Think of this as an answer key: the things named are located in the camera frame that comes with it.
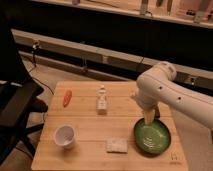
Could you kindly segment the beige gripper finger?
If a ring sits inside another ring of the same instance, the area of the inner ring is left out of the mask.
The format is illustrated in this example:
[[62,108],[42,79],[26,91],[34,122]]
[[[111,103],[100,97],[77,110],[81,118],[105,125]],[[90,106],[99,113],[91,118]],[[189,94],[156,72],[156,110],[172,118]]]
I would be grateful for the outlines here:
[[144,112],[144,120],[146,125],[150,125],[155,118],[155,110],[148,110]]

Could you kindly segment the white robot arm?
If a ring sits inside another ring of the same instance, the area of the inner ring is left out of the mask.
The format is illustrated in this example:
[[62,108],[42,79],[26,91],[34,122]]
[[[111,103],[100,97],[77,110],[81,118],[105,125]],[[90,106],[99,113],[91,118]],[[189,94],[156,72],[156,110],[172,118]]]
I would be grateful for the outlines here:
[[175,84],[176,75],[173,64],[161,61],[138,76],[133,98],[148,122],[153,120],[157,103],[163,102],[213,130],[213,97]]

